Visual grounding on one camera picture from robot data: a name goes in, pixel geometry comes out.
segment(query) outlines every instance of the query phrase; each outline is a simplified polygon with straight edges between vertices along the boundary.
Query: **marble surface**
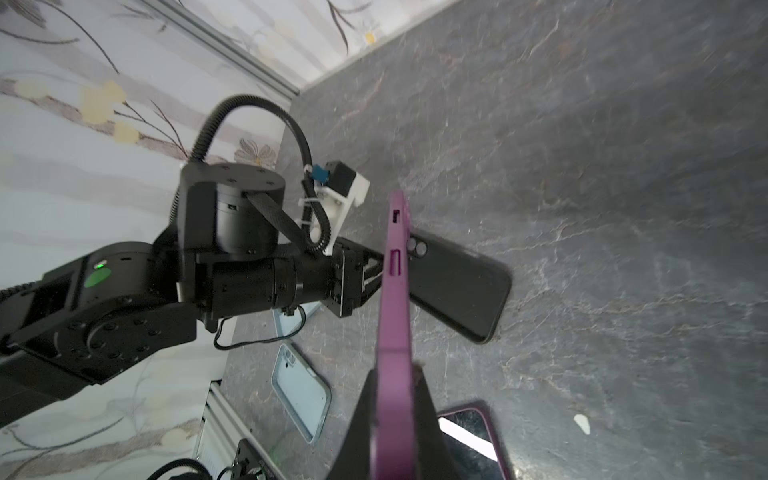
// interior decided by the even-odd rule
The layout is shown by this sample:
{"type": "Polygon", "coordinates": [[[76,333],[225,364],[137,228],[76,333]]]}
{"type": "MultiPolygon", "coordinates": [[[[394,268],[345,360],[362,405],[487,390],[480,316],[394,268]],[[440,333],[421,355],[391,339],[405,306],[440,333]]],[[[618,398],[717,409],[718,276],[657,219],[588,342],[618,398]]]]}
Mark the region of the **marble surface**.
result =
{"type": "MultiPolygon", "coordinates": [[[[435,405],[484,399],[518,478],[768,477],[767,15],[464,0],[294,102],[315,162],[372,181],[347,237],[381,247],[402,188],[417,226],[513,271],[487,345],[412,318],[435,405]]],[[[278,169],[297,198],[289,137],[278,169]]],[[[378,302],[296,337],[333,391],[317,445],[272,393],[277,345],[230,354],[223,391],[291,478],[333,462],[378,302]]]]}

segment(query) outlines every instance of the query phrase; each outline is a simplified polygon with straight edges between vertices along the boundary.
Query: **pink phone case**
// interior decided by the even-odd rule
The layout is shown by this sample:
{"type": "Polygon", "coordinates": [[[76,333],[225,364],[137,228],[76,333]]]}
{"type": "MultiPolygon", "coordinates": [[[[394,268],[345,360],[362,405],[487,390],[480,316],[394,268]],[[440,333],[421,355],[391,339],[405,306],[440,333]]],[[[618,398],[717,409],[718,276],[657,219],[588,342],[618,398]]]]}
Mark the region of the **pink phone case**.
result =
{"type": "Polygon", "coordinates": [[[402,191],[389,197],[387,224],[376,346],[371,474],[373,480],[415,480],[417,454],[406,250],[410,218],[402,191]]]}

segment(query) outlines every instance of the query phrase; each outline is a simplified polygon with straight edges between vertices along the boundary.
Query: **black cable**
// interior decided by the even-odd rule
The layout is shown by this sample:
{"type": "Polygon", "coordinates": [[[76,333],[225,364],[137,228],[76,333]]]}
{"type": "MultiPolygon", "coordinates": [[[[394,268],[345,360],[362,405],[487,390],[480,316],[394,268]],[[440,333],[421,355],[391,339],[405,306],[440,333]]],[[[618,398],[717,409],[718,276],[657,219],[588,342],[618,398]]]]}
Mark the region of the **black cable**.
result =
{"type": "Polygon", "coordinates": [[[15,295],[16,293],[31,290],[35,288],[35,285],[37,285],[37,282],[20,283],[19,285],[4,288],[3,290],[0,290],[0,302],[9,298],[10,296],[15,295]]]}
{"type": "Polygon", "coordinates": [[[216,336],[214,337],[214,347],[216,347],[217,350],[232,350],[232,349],[239,348],[241,346],[253,345],[255,343],[274,343],[274,342],[279,342],[280,340],[287,340],[290,337],[296,335],[298,332],[300,332],[301,329],[304,328],[304,324],[306,323],[306,312],[304,311],[304,308],[302,308],[301,305],[298,305],[296,309],[299,310],[299,314],[301,315],[301,323],[294,331],[292,331],[287,335],[276,336],[271,339],[264,339],[264,340],[249,340],[247,342],[233,343],[232,345],[220,345],[219,337],[221,336],[221,330],[224,327],[224,322],[232,318],[231,316],[228,316],[227,318],[222,319],[221,323],[219,323],[219,328],[216,330],[216,336]]]}
{"type": "Polygon", "coordinates": [[[195,472],[198,472],[202,474],[205,477],[205,480],[214,480],[214,477],[210,476],[210,473],[208,472],[208,469],[203,466],[202,463],[198,462],[197,460],[193,460],[192,458],[179,458],[178,460],[173,460],[172,462],[168,462],[165,465],[158,468],[155,473],[149,476],[147,480],[157,480],[161,476],[165,475],[169,471],[173,470],[174,468],[179,467],[189,467],[192,468],[195,472]]]}
{"type": "Polygon", "coordinates": [[[232,472],[232,467],[224,467],[224,470],[222,470],[219,476],[216,477],[216,480],[221,480],[227,472],[232,472]]]}
{"type": "MultiPolygon", "coordinates": [[[[189,161],[198,163],[205,162],[205,157],[210,149],[210,144],[214,141],[214,135],[221,126],[224,118],[234,109],[244,106],[251,106],[262,108],[275,114],[280,120],[282,120],[288,130],[296,138],[296,142],[299,144],[299,152],[301,153],[301,161],[304,165],[304,180],[301,184],[304,189],[304,196],[308,200],[304,205],[302,212],[302,230],[306,234],[306,251],[311,253],[320,253],[328,246],[331,237],[331,226],[326,215],[326,211],[323,206],[317,201],[317,194],[315,193],[315,183],[312,179],[312,152],[310,152],[310,144],[306,141],[306,136],[301,130],[299,124],[296,123],[288,113],[280,108],[279,105],[267,100],[266,98],[257,97],[255,95],[235,95],[222,101],[214,108],[214,111],[210,113],[208,119],[205,120],[205,124],[200,129],[200,133],[197,135],[197,141],[195,142],[192,153],[190,154],[189,161]],[[317,223],[320,225],[320,239],[314,243],[310,237],[310,220],[312,219],[312,212],[317,217],[317,223]]],[[[179,190],[176,190],[174,195],[174,202],[170,208],[170,223],[176,220],[176,215],[179,208],[179,190]]]]}

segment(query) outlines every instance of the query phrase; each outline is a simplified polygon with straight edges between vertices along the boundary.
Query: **smartphone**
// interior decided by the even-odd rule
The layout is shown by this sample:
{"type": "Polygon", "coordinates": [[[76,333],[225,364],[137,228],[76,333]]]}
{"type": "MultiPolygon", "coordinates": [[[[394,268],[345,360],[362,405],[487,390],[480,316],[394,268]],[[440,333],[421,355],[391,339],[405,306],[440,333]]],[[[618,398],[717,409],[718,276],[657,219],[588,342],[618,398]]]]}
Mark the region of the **smartphone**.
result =
{"type": "Polygon", "coordinates": [[[437,416],[459,478],[514,480],[484,403],[460,406],[437,416]]]}
{"type": "Polygon", "coordinates": [[[411,300],[472,342],[488,342],[512,288],[505,266],[421,230],[407,250],[411,300]]]}

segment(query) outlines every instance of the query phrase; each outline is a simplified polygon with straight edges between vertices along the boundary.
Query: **metal frame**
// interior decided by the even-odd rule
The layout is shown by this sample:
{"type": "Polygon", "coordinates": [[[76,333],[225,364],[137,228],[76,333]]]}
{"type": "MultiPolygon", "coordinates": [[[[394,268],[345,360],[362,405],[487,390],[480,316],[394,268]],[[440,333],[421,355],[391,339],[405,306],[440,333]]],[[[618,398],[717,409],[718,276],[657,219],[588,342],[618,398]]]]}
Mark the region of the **metal frame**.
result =
{"type": "Polygon", "coordinates": [[[291,84],[247,51],[233,45],[227,37],[201,21],[195,14],[186,10],[179,3],[172,0],[138,1],[160,17],[168,20],[172,25],[176,25],[197,43],[200,43],[208,50],[238,67],[242,72],[269,85],[278,94],[285,97],[285,99],[291,101],[299,94],[299,88],[296,85],[291,84]]]}

